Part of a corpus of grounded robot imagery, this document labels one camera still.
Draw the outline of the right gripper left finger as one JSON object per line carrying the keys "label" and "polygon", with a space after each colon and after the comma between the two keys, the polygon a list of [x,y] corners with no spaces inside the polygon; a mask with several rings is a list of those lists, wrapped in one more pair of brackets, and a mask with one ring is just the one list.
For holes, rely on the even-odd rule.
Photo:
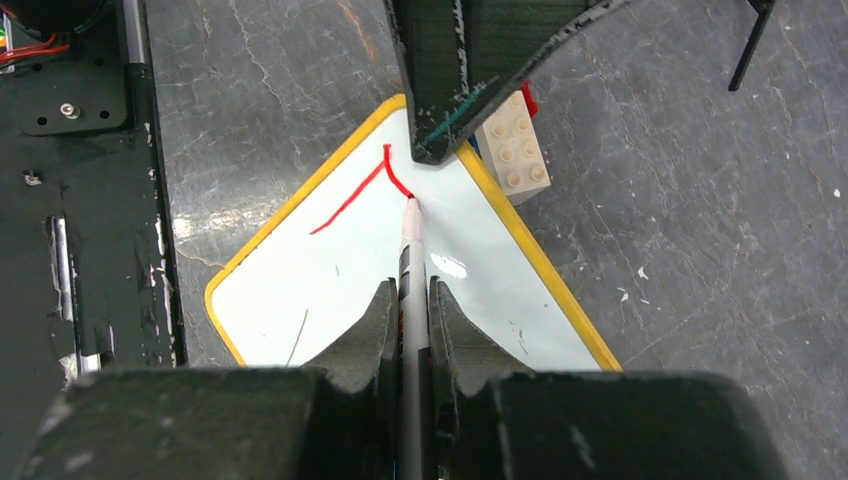
{"label": "right gripper left finger", "polygon": [[315,384],[301,454],[303,479],[392,479],[396,454],[399,313],[382,281],[364,313],[307,363]]}

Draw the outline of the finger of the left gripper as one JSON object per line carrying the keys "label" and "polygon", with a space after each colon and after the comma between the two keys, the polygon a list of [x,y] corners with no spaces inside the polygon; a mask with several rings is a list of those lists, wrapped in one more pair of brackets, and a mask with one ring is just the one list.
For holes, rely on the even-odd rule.
{"label": "finger of the left gripper", "polygon": [[615,0],[391,0],[411,157],[440,165],[558,47]]}

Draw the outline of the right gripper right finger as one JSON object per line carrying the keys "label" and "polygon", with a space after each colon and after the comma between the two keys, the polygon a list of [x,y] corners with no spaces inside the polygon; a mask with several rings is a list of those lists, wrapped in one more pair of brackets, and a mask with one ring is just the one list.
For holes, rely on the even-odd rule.
{"label": "right gripper right finger", "polygon": [[492,382],[532,369],[463,312],[446,282],[429,280],[437,472],[443,479],[507,479],[509,452]]}

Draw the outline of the red whiteboard marker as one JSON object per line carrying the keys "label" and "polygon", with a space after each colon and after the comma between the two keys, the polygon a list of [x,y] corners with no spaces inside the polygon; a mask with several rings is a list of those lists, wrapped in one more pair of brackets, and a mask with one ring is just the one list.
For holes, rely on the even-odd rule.
{"label": "red whiteboard marker", "polygon": [[426,262],[422,213],[415,198],[407,201],[402,217],[398,301],[401,376],[396,477],[432,479]]}

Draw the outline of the yellow framed whiteboard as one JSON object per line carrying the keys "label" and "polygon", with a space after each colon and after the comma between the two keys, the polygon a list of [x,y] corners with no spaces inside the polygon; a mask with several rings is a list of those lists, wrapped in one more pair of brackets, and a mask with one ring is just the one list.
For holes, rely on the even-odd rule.
{"label": "yellow framed whiteboard", "polygon": [[348,330],[400,275],[407,194],[423,213],[426,271],[462,312],[537,370],[619,362],[491,178],[461,147],[409,155],[406,101],[385,100],[209,282],[205,305],[242,366],[298,366]]}

